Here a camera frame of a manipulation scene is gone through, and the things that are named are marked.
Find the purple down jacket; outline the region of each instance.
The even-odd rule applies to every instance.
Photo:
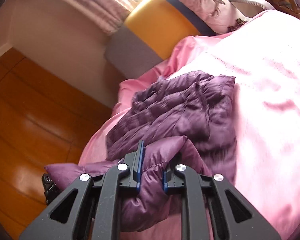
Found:
[[[178,196],[167,196],[162,188],[162,172],[177,153],[181,163],[198,173],[221,173],[234,181],[234,81],[234,77],[201,71],[158,81],[135,94],[132,108],[108,133],[106,161],[83,167],[52,164],[46,170],[64,189],[82,173],[104,174],[144,140],[140,192],[123,200],[121,219],[122,231],[143,231],[180,212]]]

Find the silver screw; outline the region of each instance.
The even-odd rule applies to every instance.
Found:
[[[178,165],[176,166],[176,169],[177,169],[178,171],[184,171],[184,170],[186,170],[186,166],[183,165],[183,164],[178,164]]]
[[[118,165],[118,170],[120,170],[120,171],[125,171],[127,168],[128,168],[128,165],[125,163],[120,163]]]
[[[221,174],[215,174],[213,178],[216,181],[223,181],[223,176]]]
[[[90,179],[90,175],[87,173],[84,173],[84,174],[81,174],[79,178],[81,181],[87,181]]]

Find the pink blanket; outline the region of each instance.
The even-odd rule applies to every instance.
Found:
[[[300,224],[300,20],[264,11],[233,33],[187,37],[171,58],[121,83],[113,117],[91,138],[79,164],[106,157],[105,136],[128,111],[134,92],[157,77],[202,70],[236,77],[237,189],[282,237]],[[180,216],[121,239],[180,239]]]

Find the orange wooden floor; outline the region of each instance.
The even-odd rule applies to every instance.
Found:
[[[77,163],[111,109],[10,49],[0,58],[0,222],[13,239],[45,208],[49,163]]]

